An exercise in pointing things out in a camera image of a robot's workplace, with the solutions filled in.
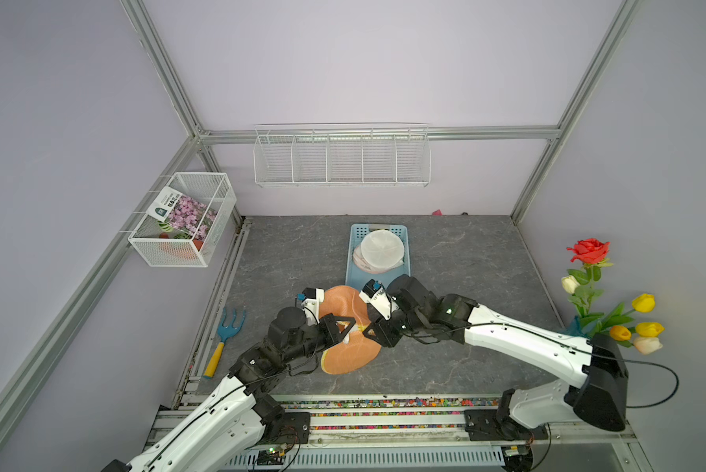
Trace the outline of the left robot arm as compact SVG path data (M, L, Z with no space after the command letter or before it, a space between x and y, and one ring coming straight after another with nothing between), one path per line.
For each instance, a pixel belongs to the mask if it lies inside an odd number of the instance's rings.
M106 471L217 471L264 438L284 410L270 391L297 359L343 342L356 326L352 317L328 314L309 324L307 312L280 310L264 339L245 351L228 376L201 405L154 446L128 462L112 460Z

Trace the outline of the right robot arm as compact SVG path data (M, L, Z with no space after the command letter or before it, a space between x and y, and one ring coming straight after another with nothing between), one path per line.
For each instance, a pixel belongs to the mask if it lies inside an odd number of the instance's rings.
M500 352L555 376L534 389L506 391L498 425L532 430L581 420L604 431L626 428L628 369L608 336L556 334L457 294L439 297L409 275L389 286L371 279L359 296L370 320L364 334L384 347L396 346L404 336L454 341Z

